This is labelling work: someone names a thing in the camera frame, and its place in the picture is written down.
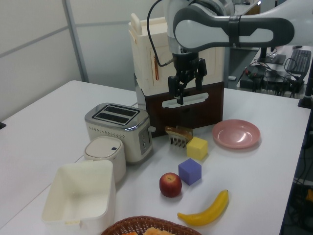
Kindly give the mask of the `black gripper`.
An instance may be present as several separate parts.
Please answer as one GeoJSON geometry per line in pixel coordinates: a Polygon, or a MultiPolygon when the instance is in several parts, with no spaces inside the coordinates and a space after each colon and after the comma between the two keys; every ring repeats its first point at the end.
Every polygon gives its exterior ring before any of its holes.
{"type": "Polygon", "coordinates": [[[172,56],[177,74],[168,77],[169,94],[177,100],[178,104],[183,105],[183,94],[187,85],[186,71],[194,72],[198,70],[195,74],[195,85],[196,90],[202,90],[202,81],[207,75],[206,62],[204,59],[199,58],[198,52],[173,53],[172,56]]]}

